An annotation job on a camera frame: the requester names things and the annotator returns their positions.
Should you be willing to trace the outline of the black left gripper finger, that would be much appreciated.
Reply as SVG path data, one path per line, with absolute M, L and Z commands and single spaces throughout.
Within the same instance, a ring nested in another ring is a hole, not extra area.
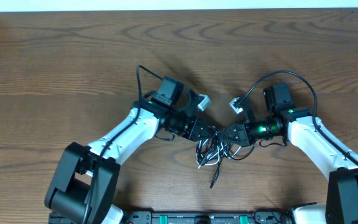
M 216 131 L 214 131 L 214 130 L 204 130 L 203 132 L 196 134 L 196 141 L 211 139 L 214 137 L 215 134 L 216 134 Z
M 205 132 L 212 132 L 215 133 L 217 131 L 216 127 L 213 125 L 210 125 L 207 121 L 199 119 L 198 120 L 198 124 L 197 127 L 200 131 L 205 131 Z

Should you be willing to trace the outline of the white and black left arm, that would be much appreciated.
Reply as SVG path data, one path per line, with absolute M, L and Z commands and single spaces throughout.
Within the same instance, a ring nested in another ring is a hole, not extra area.
M 124 212 L 112 201 L 123 163 L 160 128 L 194 142 L 213 137 L 214 129 L 194 114 L 210 102 L 206 95 L 184 108 L 155 99 L 136 101 L 128 116 L 97 141 L 66 147 L 44 205 L 72 223 L 120 223 Z

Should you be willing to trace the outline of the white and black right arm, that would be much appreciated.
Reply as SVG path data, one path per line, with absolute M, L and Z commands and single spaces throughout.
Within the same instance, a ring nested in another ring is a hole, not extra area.
M 309 109 L 287 109 L 241 121 L 225 129 L 219 139 L 245 147 L 274 136 L 282 136 L 303 151 L 328 180 L 324 205 L 295 206 L 281 222 L 358 223 L 358 154 L 329 132 Z

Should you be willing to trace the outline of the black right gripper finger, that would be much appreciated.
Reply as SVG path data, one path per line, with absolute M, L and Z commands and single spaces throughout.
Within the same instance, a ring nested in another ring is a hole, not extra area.
M 221 133 L 219 134 L 219 138 L 220 139 L 237 139 L 238 138 L 238 133 L 237 133 L 238 128 L 239 128 L 239 123 L 232 124 L 230 127 L 221 131 Z
M 230 143 L 230 144 L 237 144 L 240 147 L 247 146 L 247 139 L 245 137 L 241 137 L 235 134 L 221 134 L 219 139 L 222 142 Z

